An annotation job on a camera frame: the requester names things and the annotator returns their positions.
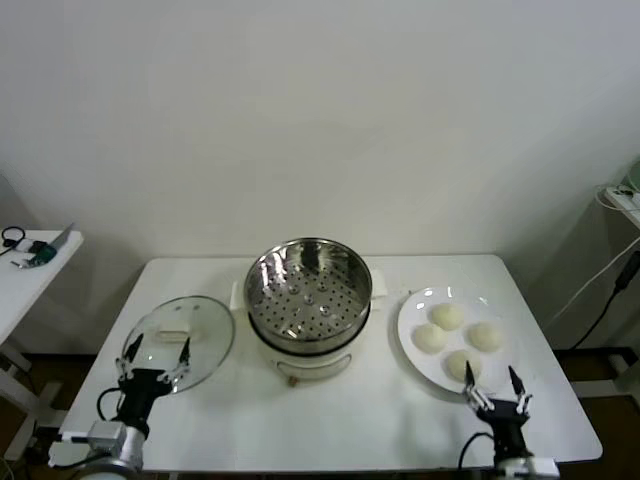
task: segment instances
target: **black cable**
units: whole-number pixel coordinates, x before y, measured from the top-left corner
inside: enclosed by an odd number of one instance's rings
[[[122,406],[122,399],[124,398],[124,393],[120,390],[120,397],[118,397],[118,404],[116,405],[116,413],[120,413],[120,407]]]
[[[593,323],[593,325],[591,325],[591,327],[589,328],[589,330],[587,330],[587,333],[585,333],[582,338],[580,338],[580,340],[578,340],[573,347],[569,348],[569,350],[575,350],[576,348],[578,348],[578,346],[584,342],[587,337],[591,334],[591,332],[593,332],[593,330],[598,326],[598,324],[602,321],[602,319],[604,318],[604,316],[607,314],[607,311],[609,310],[609,306],[611,305],[611,302],[613,302],[613,299],[616,298],[616,296],[621,292],[622,290],[620,290],[619,288],[614,288],[613,292],[611,293],[611,296],[609,297],[609,300],[607,300],[607,303],[604,306],[604,309],[602,310],[602,313],[598,316],[598,318],[596,319],[596,321]]]
[[[104,397],[107,393],[111,393],[111,392],[119,392],[120,391],[120,387],[112,387],[112,388],[107,388],[104,392],[102,392],[100,395],[98,395],[98,400],[96,401],[96,409],[98,410],[98,416],[100,417],[100,420],[106,420],[105,416],[102,414],[102,397]]]
[[[6,233],[10,230],[17,230],[20,233],[20,238],[7,238]],[[4,247],[7,247],[6,250],[0,252],[1,257],[5,253],[14,250],[18,246],[18,244],[27,237],[27,232],[25,232],[23,228],[13,225],[11,227],[2,229],[2,233],[0,235],[2,236],[2,245]]]
[[[471,435],[471,438],[467,440],[467,443],[464,444],[464,447],[462,447],[462,451],[460,452],[460,457],[458,458],[458,470],[462,470],[462,462],[464,461],[464,456],[467,453],[467,449],[469,448],[469,446],[471,446],[471,444],[476,438],[480,438],[480,437],[487,437],[493,440],[493,435],[487,432],[476,432],[473,435]]]
[[[31,374],[29,372],[27,372],[26,370],[23,370],[23,373],[24,373],[24,376],[27,377],[27,383],[31,387],[31,391],[34,393],[34,395],[36,395],[36,396],[40,395],[38,393],[38,389],[36,388],[35,384],[33,383],[33,378],[31,377]]]
[[[24,464],[24,476],[27,477],[27,480],[33,480],[31,478],[31,472],[29,471],[29,464],[28,463]]]
[[[70,470],[72,468],[82,467],[87,463],[95,462],[96,460],[100,460],[101,458],[109,457],[109,456],[110,454],[108,452],[100,452],[90,457],[87,457],[84,460],[80,460],[79,462],[76,462],[76,463],[71,463],[69,465],[52,465],[51,468],[54,468],[56,470]]]

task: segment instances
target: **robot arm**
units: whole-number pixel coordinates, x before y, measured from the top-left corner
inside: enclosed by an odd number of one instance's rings
[[[174,385],[189,372],[190,339],[187,338],[177,366],[171,371],[132,368],[143,334],[133,342],[123,358],[116,359],[120,373],[118,386],[124,400],[110,421],[98,420],[86,437],[62,437],[62,441],[87,443],[91,452],[84,462],[91,480],[132,478],[142,471],[142,447],[149,436],[147,420],[156,399],[171,393]]]
[[[522,380],[511,367],[509,375],[517,401],[491,399],[477,387],[467,362],[463,394],[476,416],[493,430],[495,473],[501,479],[560,478],[553,459],[535,457],[527,449],[522,426],[529,420],[532,395],[526,393]]]

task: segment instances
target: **white wall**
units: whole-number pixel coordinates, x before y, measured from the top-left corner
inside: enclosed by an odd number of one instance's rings
[[[300,235],[497,252],[526,292],[593,185],[640,152],[639,16],[585,0],[0,3],[1,170],[41,225],[86,234],[20,338],[46,324],[31,349],[95,350],[147,259]],[[575,281],[610,254],[600,216]]]

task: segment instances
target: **floor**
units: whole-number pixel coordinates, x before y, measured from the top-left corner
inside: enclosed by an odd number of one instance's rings
[[[31,378],[36,390],[40,390],[48,380],[60,380],[64,387],[54,403],[55,408],[69,408],[75,394],[87,375],[92,357],[36,356],[31,358],[33,368]],[[613,370],[603,358],[598,356],[569,357],[561,359],[561,364],[570,380],[600,380],[612,378]],[[22,375],[21,381],[28,386],[28,379]],[[609,479],[640,480],[640,464],[636,463],[640,454],[640,410],[626,397],[583,400],[582,404],[596,429],[604,447],[601,459],[581,464],[560,466],[564,479]],[[20,426],[24,415],[13,405],[0,398],[0,452],[9,445],[13,434]],[[69,480],[73,472],[52,470],[46,466],[48,444],[55,432],[38,431],[38,442],[25,458],[12,465],[16,480]],[[411,474],[356,474],[356,475],[316,475],[317,480],[341,479],[397,479],[397,480],[445,480],[471,478],[472,475],[456,472],[411,473]],[[0,480],[5,474],[0,465]],[[151,480],[167,475],[148,474]],[[303,475],[181,475],[181,480],[222,480],[222,479],[266,479],[298,480]]]

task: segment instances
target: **glass lid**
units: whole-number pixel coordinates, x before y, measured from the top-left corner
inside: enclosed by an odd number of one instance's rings
[[[173,387],[173,393],[181,392],[216,371],[231,349],[234,334],[233,316],[223,303],[201,296],[176,298],[138,322],[122,347],[122,357],[139,343],[132,368],[170,372],[188,351],[189,370]]]

